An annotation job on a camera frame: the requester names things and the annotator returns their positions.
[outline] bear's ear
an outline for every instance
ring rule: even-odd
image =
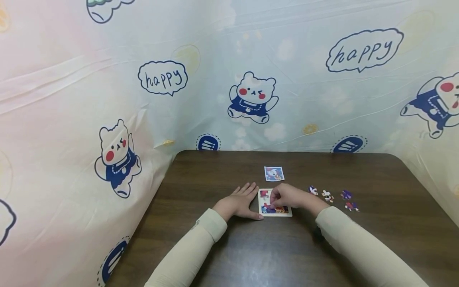
[[[276,79],[274,79],[274,78],[269,78],[267,81],[268,81],[268,84],[270,84],[272,86],[274,86],[276,84]]]
[[[118,120],[117,126],[124,126],[124,121],[122,119]]]
[[[252,73],[252,72],[246,72],[244,74],[244,79],[253,79],[255,77],[255,75]]]
[[[105,135],[108,133],[108,129],[106,127],[103,127],[100,131],[99,131],[99,137],[101,138],[101,141],[104,140],[104,137]]]

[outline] right hand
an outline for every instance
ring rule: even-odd
[[[276,208],[279,206],[290,206],[293,208],[304,207],[304,202],[308,200],[308,192],[302,191],[294,186],[286,183],[281,183],[271,191],[269,208]]]

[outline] forearm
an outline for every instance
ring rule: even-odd
[[[208,209],[164,257],[145,287],[188,287],[226,228],[222,216]]]
[[[339,209],[323,209],[316,223],[328,243],[374,286],[427,286],[392,250]]]

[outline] yellow circle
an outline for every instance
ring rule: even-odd
[[[404,34],[397,53],[403,54],[417,47],[429,36],[434,26],[435,14],[429,10],[419,11],[405,18],[397,25]]]
[[[201,54],[199,49],[194,45],[184,45],[172,52],[172,60],[182,63],[185,66],[186,73],[191,76],[201,64]]]
[[[8,30],[10,26],[10,15],[6,11],[5,5],[0,0],[0,32]]]
[[[319,127],[316,124],[308,124],[303,128],[303,133],[305,135],[310,135],[316,133],[319,130]]]
[[[175,141],[172,141],[172,140],[165,140],[162,145],[163,146],[173,146],[175,143]]]

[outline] left hand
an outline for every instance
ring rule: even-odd
[[[263,215],[249,209],[249,205],[257,195],[258,189],[259,187],[255,182],[252,184],[247,182],[242,188],[238,186],[230,196],[220,199],[212,209],[226,222],[233,215],[253,220],[263,220]]]

